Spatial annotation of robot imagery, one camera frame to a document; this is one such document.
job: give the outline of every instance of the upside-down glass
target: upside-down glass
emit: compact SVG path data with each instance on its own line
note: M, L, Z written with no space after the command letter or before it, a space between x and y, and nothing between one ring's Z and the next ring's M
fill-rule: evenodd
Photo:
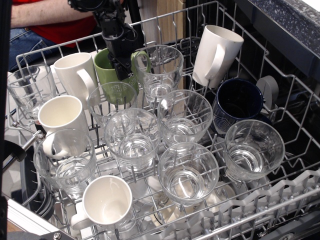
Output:
M169 147L158 163L158 178L163 192L177 205L200 203L215 188L219 166L214 155L194 142Z
M97 124L104 128L119 110L137 107L137 92L128 83L108 82L98 86L89 95L87 104Z
M134 63L146 100L153 108L154 104L157 107L164 95L177 89L184 56L174 47L154 45L141 49L135 56Z
M141 108L119 111L104 129L104 139L111 154L128 171L136 173L152 166L161 136L157 117Z
M176 143L198 142L208 130L213 110L206 98L190 90L175 90L159 102L157 117L165 148Z
M56 86L47 65L32 65L17 70L7 77L7 89L15 103L38 124L41 106L56 96Z
M95 146L88 134L70 128L46 136L33 158L35 169L44 180L72 199L81 198L95 179L96 162Z
M225 135L225 173L234 182L260 179L278 168L284 157L282 137L263 121L239 121Z

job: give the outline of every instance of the drinking glass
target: drinking glass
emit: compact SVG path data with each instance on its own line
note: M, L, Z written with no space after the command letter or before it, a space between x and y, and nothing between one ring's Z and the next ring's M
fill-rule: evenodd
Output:
M104 139L111 154L128 171L137 173L152 166L161 136L157 117L141 108L119 111L104 129Z
M56 96L56 85L47 65L32 65L15 71L7 77L7 89L15 103L38 123L42 105Z
M201 94L190 90L175 90L159 102L157 117L161 124L163 145L198 142L208 130L213 110Z
M277 169L284 157L285 144L282 137L263 121L239 121L225 135L225 173L234 182L260 179Z
M153 108L164 95L177 89L184 56L174 47L154 45L141 49L134 58L134 64L146 100Z
M108 82L98 86L88 97L88 108L97 124L104 128L119 110L137 107L137 92L125 82Z
M81 198L87 185L95 179L96 162L91 138L71 128L46 136L33 158L35 169L43 179L72 199Z
M200 203L219 180L216 158L195 142L177 143L165 150L157 172L163 192L172 202L184 206Z

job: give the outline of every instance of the wire rack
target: wire rack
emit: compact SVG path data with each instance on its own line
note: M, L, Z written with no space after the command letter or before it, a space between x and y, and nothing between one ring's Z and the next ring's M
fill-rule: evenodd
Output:
M200 206L194 207L191 211L183 206L174 208L173 203L163 204L161 202L162 190L156 188L154 184L157 179L157 162L164 148L159 148L158 157L151 169L139 174L129 172L110 155L104 143L103 129L98 127L93 117L86 112L90 135L96 145L98 158L96 174L97 176L119 176L129 183L134 196L134 211L131 220L134 224L129 230L122 231L121 229L106 231L98 226L74 231L69 221L76 212L76 204L80 203L81 199L72 200L64 192L54 191L50 186L46 186L55 200L55 211L48 220L49 222L78 239L252 240L267 236L279 226L319 208L320 161L318 156L320 145L318 141L320 133L314 131L313 122L310 123L315 118L312 111L313 106L320 101L315 94L316 88L314 84L298 78L293 73L284 73L274 63L267 49L268 43L261 40L254 31L252 33L245 29L236 20L238 11L236 5L230 10L218 1L211 1L132 25L141 27L145 45L166 44L179 49L185 58L182 73L184 88L197 91L211 103L216 89L200 86L192 79L193 64L204 26L218 25L241 35L245 39L244 44L224 80L245 78L256 83L264 76L272 76L276 80L279 86L276 105L272 109L264 105L263 111L272 120L273 126L284 139L286 155L282 165L260 180L234 184L225 175L225 163L221 157L224 140L209 129L200 143L207 147L219 162L220 179L214 190L219 201L204 200ZM41 53L44 63L49 64L44 51L55 49L60 53L59 57L63 57L65 45L76 43L76 50L83 52L81 43L84 41L89 42L92 51L97 52L99 49L97 42L100 38L101 34L98 33L22 54L17 56L17 60L23 58L28 62L29 55ZM56 79L56 85L58 95L66 94L59 79ZM142 89L140 89L139 96L140 107L153 113L155 109L145 104ZM20 125L11 127L13 121L18 121ZM28 140L29 132L34 131L34 125L26 113L9 103L7 122L9 128L18 132L17 142L20 145ZM46 185L44 181L40 181L39 176L37 179L39 185ZM163 213L173 208L176 209L178 215L170 222L166 222Z

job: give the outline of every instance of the cup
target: cup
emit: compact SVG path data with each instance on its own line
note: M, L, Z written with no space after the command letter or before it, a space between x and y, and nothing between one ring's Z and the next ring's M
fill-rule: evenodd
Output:
M72 199L81 198L87 185L95 179L96 162L93 141L77 129L62 129L47 135L33 157L35 169L42 178Z
M177 143L165 150L157 173L164 194L175 204L184 206L200 203L219 180L216 158L195 142Z
M129 185L118 176L100 176L91 182L84 191L81 207L70 219L74 230L92 225L103 229L115 229L131 220L132 192Z
M157 107L164 95L177 89L184 56L174 47L155 45L142 48L135 56L134 63L146 100L153 108Z
M212 129L224 137L228 129L238 121L258 117L264 105L264 97L253 83L233 78L221 84L213 101Z
M136 68L135 68L135 63L134 63L134 59L135 59L135 55L137 54L137 52L134 52L131 55L131 73L128 75L128 78L123 79L123 80L119 80L118 76L117 76L117 72L114 69L114 67L112 66L111 61L108 58L108 54L109 54L109 50L108 48L105 48L101 51L99 51L94 59L94 66L95 66L95 70L96 73L98 75L100 84L106 84L109 82L122 82L122 83L126 83L131 85L135 90L136 93L139 94L139 84L137 81L137 73L136 73ZM105 92L108 95L112 95L112 91L109 89L105 89Z
M195 58L192 78L202 86L217 88L234 62L244 39L216 25L206 25Z
M97 124L104 128L119 110L137 107L137 91L125 82L107 82L90 94L87 104Z
M67 93L80 99L83 108L88 109L88 97L98 87L91 54L77 52L64 56L53 67Z
M190 90L175 90L159 102L157 117L165 148L183 142L198 142L213 119L213 110L201 94Z
M39 110L38 120L47 135L62 129L78 129L89 134L83 105L75 96L61 95L50 99Z
M284 141L272 126L255 119L239 121L225 135L225 173L233 182L260 179L280 166L285 152Z
M36 124L39 124L39 109L56 96L54 77L47 65L32 65L15 71L7 77L7 89L15 103Z
M105 143L128 171L141 173L153 165L161 142L161 128L152 113L128 108L113 115L105 125Z

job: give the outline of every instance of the mug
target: mug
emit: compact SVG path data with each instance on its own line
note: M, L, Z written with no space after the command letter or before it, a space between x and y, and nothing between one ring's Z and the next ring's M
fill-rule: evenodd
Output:
M132 218L132 201L131 189L122 178L113 175L98 177L85 189L70 225L74 230L92 225L103 229L123 227Z
M216 25L207 25L195 58L192 78L202 86L217 88L234 62L244 39Z
M244 79L229 79L216 92L211 128L224 137L236 122L260 117L263 105L264 97L256 85Z
M88 109L88 97L98 87L91 54L77 52L64 56L53 67L67 93L80 99L83 108Z
M105 48L99 51L93 59L95 70L97 76L99 78L99 82L101 85L109 83L109 82L122 82L131 85L135 90L136 93L139 94L139 85L137 79L137 72L135 68L134 59L138 52L134 52L131 54L131 71L132 73L128 76L128 78L119 80L116 70L113 68L112 63L108 58L109 50ZM104 88L104 91L108 95L112 95L112 89Z
M47 135L62 129L77 129L89 134L83 105L75 96L62 95L50 99L39 110L38 120Z

